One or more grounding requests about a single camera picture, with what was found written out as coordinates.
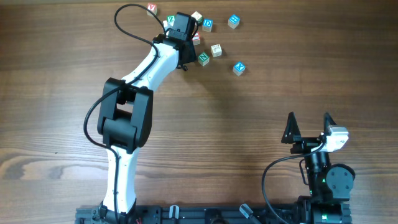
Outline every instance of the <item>wooden surface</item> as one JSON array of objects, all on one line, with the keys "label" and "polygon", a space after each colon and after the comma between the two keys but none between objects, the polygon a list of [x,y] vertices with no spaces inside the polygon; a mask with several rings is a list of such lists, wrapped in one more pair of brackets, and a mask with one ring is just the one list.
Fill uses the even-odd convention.
[{"label": "wooden surface", "polygon": [[[0,6],[0,223],[72,223],[106,191],[106,152],[83,119],[109,77],[130,73],[149,47],[115,28],[120,3]],[[398,4],[394,1],[188,1],[158,3],[164,20],[200,11],[214,21],[196,47],[210,55],[172,72],[155,93],[141,151],[141,205],[263,203],[261,174],[289,155],[280,143],[294,111],[303,135],[329,111],[350,131],[331,155],[357,173],[354,223],[398,218]],[[236,30],[227,26],[237,14]],[[139,9],[119,18],[147,39],[161,29]],[[237,77],[237,61],[247,65]],[[96,111],[90,133],[97,140]],[[272,202],[308,195],[298,160],[269,173]]]}]

